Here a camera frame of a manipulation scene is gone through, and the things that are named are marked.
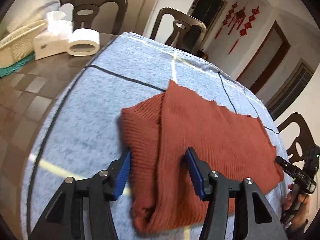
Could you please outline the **rust red knit sweater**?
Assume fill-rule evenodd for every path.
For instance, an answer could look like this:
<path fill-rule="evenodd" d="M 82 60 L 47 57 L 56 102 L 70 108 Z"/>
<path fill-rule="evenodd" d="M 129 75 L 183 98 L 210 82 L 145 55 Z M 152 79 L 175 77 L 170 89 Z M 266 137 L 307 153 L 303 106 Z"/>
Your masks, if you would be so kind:
<path fill-rule="evenodd" d="M 252 178 L 262 193 L 284 179 L 259 118 L 231 112 L 170 81 L 157 94 L 121 111 L 131 157 L 132 217 L 140 233 L 200 223 L 208 205 L 194 191 L 184 155 L 193 148 L 226 178 Z"/>

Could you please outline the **dark chair right side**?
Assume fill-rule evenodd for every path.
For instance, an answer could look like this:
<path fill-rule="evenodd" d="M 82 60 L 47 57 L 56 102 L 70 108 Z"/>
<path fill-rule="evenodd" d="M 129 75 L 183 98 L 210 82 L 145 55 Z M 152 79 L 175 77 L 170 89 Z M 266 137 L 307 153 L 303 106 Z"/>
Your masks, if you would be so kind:
<path fill-rule="evenodd" d="M 300 113 L 292 113 L 286 120 L 284 120 L 278 127 L 278 131 L 281 132 L 291 123 L 296 123 L 300 132 L 299 135 L 294 139 L 291 146 L 286 150 L 287 155 L 291 156 L 289 159 L 290 163 L 297 163 L 299 161 L 304 161 L 308 157 L 308 151 L 311 149 L 315 149 L 316 144 L 311 135 L 310 129 L 304 120 L 303 116 Z M 298 154 L 296 144 L 299 144 L 302 149 L 302 155 Z"/>

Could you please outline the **blue checked table cloth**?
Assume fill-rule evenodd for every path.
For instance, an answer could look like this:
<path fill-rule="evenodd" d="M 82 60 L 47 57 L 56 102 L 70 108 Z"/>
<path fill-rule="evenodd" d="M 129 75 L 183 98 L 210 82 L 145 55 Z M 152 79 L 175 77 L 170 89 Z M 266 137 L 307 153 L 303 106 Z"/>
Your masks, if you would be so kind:
<path fill-rule="evenodd" d="M 76 75 L 39 131 L 21 192 L 24 239 L 66 177 L 89 178 L 120 157 L 121 110 L 163 92 L 170 80 L 231 111 L 260 118 L 277 154 L 287 157 L 268 110 L 247 88 L 206 60 L 123 33 Z"/>

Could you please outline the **white tape roll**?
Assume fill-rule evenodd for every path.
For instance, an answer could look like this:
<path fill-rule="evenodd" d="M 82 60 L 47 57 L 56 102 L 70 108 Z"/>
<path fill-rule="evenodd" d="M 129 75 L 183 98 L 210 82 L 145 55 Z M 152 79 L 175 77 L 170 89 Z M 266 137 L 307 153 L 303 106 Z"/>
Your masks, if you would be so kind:
<path fill-rule="evenodd" d="M 93 29 L 79 28 L 68 37 L 66 52 L 72 56 L 91 56 L 100 49 L 100 34 Z"/>

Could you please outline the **dark chair at far end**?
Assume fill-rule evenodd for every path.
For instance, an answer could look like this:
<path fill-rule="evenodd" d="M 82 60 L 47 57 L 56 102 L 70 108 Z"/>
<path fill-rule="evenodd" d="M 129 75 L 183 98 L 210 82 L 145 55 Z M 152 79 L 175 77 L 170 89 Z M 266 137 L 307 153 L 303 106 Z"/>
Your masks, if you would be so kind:
<path fill-rule="evenodd" d="M 207 32 L 206 25 L 203 22 L 199 21 L 198 19 L 188 14 L 185 14 L 183 12 L 180 12 L 176 9 L 164 7 L 159 11 L 150 35 L 150 39 L 155 40 L 162 17 L 166 14 L 171 15 L 174 18 L 174 21 L 173 21 L 173 31 L 171 35 L 168 37 L 168 39 L 166 40 L 165 45 L 171 46 L 177 37 L 175 48 L 182 50 L 183 38 L 185 34 L 191 29 L 191 27 L 197 26 L 200 29 L 200 34 L 190 52 L 191 54 L 196 55 L 204 39 L 204 36 Z"/>

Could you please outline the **white tissue box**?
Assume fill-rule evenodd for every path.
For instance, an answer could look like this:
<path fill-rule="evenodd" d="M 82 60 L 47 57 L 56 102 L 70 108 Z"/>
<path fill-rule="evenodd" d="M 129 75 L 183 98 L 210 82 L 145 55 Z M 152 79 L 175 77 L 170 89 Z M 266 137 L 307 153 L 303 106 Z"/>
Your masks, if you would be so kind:
<path fill-rule="evenodd" d="M 47 27 L 33 40 L 35 60 L 66 52 L 73 33 L 72 21 L 64 20 L 63 11 L 48 12 L 46 17 Z"/>

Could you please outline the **teal crochet mat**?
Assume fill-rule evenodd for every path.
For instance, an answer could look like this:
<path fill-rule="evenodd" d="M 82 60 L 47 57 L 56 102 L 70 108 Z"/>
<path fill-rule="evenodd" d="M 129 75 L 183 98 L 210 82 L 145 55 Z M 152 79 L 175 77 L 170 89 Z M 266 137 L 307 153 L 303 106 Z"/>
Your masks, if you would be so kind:
<path fill-rule="evenodd" d="M 14 71 L 20 69 L 23 67 L 25 64 L 27 64 L 30 60 L 34 58 L 34 52 L 30 53 L 28 56 L 25 58 L 21 59 L 20 61 L 14 63 L 11 66 L 8 66 L 6 68 L 1 68 L 0 70 L 0 78 L 5 77 L 13 73 Z"/>

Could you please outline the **red Chinese knot decoration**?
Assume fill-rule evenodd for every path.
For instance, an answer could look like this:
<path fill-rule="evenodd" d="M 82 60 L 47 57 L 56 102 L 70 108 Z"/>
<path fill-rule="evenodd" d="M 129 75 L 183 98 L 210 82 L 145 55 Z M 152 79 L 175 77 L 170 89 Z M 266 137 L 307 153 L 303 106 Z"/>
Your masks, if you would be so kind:
<path fill-rule="evenodd" d="M 238 2 L 233 3 L 228 11 L 228 14 L 223 19 L 220 28 L 214 36 L 214 39 L 217 39 L 224 28 L 229 29 L 227 35 L 231 35 L 234 29 L 239 32 L 239 37 L 232 45 L 231 49 L 228 52 L 228 55 L 239 43 L 240 38 L 247 35 L 248 29 L 252 28 L 252 22 L 256 20 L 256 16 L 260 13 L 260 6 L 257 6 L 256 8 L 251 9 L 251 13 L 249 14 L 249 16 L 247 16 L 246 6 L 247 5 L 244 5 L 241 9 L 236 10 L 238 7 Z"/>

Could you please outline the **cream woven basket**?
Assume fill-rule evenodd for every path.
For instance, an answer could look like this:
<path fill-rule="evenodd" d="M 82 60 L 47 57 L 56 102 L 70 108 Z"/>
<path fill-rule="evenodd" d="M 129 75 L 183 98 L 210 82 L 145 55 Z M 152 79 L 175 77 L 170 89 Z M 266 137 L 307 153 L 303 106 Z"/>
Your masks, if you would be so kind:
<path fill-rule="evenodd" d="M 22 26 L 1 40 L 1 68 L 7 68 L 34 51 L 33 40 L 47 28 L 47 20 Z"/>

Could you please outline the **dark chair far left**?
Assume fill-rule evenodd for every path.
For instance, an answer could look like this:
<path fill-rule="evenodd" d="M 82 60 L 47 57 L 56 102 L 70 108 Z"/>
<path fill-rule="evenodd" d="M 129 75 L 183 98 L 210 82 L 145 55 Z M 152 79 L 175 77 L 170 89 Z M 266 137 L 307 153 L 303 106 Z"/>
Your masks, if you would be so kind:
<path fill-rule="evenodd" d="M 79 28 L 91 29 L 100 7 L 109 2 L 116 3 L 118 6 L 111 34 L 119 35 L 127 11 L 127 0 L 60 0 L 60 5 L 71 4 L 73 6 L 73 30 L 76 30 Z"/>

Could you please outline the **white plastic bag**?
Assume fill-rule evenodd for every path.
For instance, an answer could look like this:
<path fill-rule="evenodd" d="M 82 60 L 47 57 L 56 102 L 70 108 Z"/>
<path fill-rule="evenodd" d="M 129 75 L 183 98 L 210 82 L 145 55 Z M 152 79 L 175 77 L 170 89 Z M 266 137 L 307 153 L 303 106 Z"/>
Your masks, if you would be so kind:
<path fill-rule="evenodd" d="M 46 18 L 50 11 L 60 9 L 60 0 L 15 0 L 1 19 L 1 36 L 31 22 Z"/>

